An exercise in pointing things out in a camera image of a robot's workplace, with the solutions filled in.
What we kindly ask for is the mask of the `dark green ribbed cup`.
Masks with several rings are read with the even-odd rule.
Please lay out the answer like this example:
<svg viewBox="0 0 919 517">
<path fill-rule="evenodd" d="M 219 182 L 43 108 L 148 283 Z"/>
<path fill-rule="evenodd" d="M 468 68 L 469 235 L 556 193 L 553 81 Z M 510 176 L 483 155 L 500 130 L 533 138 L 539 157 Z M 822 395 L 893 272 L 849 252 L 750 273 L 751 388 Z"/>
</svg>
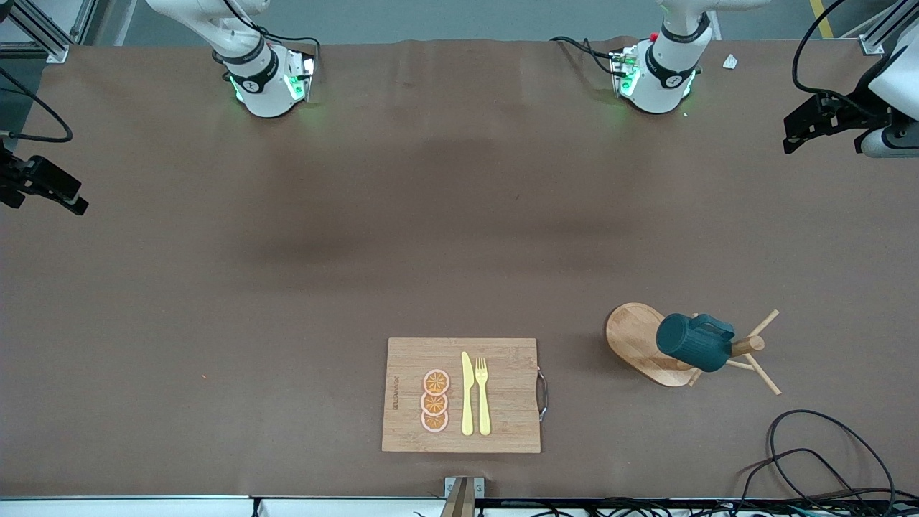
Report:
<svg viewBox="0 0 919 517">
<path fill-rule="evenodd" d="M 734 327 L 708 314 L 666 315 L 656 331 L 660 353 L 702 372 L 722 369 L 731 356 Z"/>
</svg>

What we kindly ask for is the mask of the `wooden mug rack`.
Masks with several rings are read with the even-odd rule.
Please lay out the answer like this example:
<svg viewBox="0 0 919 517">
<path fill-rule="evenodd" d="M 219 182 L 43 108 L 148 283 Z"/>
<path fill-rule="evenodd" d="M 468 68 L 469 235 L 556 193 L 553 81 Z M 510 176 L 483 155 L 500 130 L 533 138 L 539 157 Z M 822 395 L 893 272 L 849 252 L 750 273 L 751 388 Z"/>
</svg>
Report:
<svg viewBox="0 0 919 517">
<path fill-rule="evenodd" d="M 756 373 L 776 396 L 780 396 L 782 392 L 762 369 L 755 359 L 755 354 L 765 349 L 762 331 L 778 315 L 778 311 L 774 309 L 747 334 L 736 334 L 731 344 L 731 356 L 722 367 L 740 368 Z M 611 311 L 606 321 L 605 336 L 608 347 L 621 360 L 660 386 L 695 386 L 702 374 L 707 372 L 673 359 L 658 350 L 656 331 L 664 317 L 666 315 L 641 302 L 621 304 Z"/>
</svg>

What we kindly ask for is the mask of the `brown table cover mat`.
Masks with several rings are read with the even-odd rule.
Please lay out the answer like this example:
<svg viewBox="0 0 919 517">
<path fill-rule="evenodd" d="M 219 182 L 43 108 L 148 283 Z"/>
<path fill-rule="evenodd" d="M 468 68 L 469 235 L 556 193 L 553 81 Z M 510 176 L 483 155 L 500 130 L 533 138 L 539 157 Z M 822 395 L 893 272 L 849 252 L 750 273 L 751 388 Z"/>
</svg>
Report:
<svg viewBox="0 0 919 517">
<path fill-rule="evenodd" d="M 17 150 L 88 211 L 0 206 L 0 497 L 732 497 L 795 408 L 919 495 L 919 160 L 784 154 L 795 48 L 713 42 L 647 116 L 557 43 L 328 45 L 278 120 L 204 48 L 73 50 L 40 95 L 75 138 Z M 654 383 L 607 344 L 627 302 L 777 310 L 782 394 Z M 541 452 L 382 451 L 390 337 L 534 337 Z"/>
</svg>

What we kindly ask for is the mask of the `bamboo cutting board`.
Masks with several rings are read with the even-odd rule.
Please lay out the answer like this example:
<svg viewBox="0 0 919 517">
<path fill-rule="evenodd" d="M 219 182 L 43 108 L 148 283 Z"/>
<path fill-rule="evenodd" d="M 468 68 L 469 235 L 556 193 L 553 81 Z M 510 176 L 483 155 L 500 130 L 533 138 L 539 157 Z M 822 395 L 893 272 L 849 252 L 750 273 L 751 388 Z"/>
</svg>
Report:
<svg viewBox="0 0 919 517">
<path fill-rule="evenodd" d="M 462 351 L 472 366 L 487 361 L 487 397 L 492 432 L 479 432 L 478 386 L 470 393 L 473 435 L 462 434 Z M 432 369 L 447 372 L 449 425 L 431 433 L 420 422 L 422 378 Z M 538 351 L 535 338 L 392 337 L 388 340 L 386 391 L 382 415 L 384 452 L 412 454 L 538 454 L 541 408 L 538 405 Z"/>
</svg>

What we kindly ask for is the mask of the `yellow plastic fork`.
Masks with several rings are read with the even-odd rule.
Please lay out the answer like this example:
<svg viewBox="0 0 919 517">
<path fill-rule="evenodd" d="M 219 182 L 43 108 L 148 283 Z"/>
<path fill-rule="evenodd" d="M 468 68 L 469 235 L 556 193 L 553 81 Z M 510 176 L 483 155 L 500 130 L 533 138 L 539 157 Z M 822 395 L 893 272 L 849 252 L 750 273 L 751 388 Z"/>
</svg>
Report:
<svg viewBox="0 0 919 517">
<path fill-rule="evenodd" d="M 479 404 L 479 432 L 483 436 L 488 436 L 492 432 L 491 412 L 487 397 L 488 370 L 487 361 L 483 357 L 476 357 L 474 360 L 474 377 L 478 386 L 478 404 Z"/>
</svg>

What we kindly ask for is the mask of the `yellow plastic knife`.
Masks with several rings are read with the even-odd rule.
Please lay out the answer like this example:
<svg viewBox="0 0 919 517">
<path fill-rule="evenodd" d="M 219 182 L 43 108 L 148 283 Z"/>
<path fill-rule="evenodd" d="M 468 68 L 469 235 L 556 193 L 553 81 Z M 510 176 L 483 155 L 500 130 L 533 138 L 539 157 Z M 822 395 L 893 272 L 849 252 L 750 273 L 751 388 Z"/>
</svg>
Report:
<svg viewBox="0 0 919 517">
<path fill-rule="evenodd" d="M 472 360 L 466 351 L 462 351 L 462 382 L 463 382 L 463 403 L 462 403 L 462 434 L 464 436 L 473 435 L 474 420 L 472 411 L 472 387 L 474 386 L 474 369 Z"/>
</svg>

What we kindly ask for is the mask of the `aluminium frame profile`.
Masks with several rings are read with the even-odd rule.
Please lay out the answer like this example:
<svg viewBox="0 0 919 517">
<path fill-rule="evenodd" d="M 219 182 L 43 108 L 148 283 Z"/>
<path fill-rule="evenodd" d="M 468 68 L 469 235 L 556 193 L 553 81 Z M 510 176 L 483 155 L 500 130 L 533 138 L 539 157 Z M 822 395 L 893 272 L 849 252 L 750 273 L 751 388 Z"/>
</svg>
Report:
<svg viewBox="0 0 919 517">
<path fill-rule="evenodd" d="M 863 23 L 856 31 L 863 55 L 883 55 L 883 43 L 909 17 L 913 0 L 895 0 L 885 10 Z"/>
<path fill-rule="evenodd" d="M 0 0 L 0 22 L 6 20 L 11 20 L 48 55 L 46 62 L 66 61 L 73 40 L 32 0 Z"/>
</svg>

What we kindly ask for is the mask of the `white table edge rail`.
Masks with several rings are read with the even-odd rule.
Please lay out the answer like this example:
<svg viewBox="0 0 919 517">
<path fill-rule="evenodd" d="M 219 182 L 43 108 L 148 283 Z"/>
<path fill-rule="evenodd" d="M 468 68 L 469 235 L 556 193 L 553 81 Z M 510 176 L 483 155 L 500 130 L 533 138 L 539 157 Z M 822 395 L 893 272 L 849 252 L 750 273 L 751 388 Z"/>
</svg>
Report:
<svg viewBox="0 0 919 517">
<path fill-rule="evenodd" d="M 23 498 L 0 517 L 439 517 L 436 498 Z"/>
</svg>

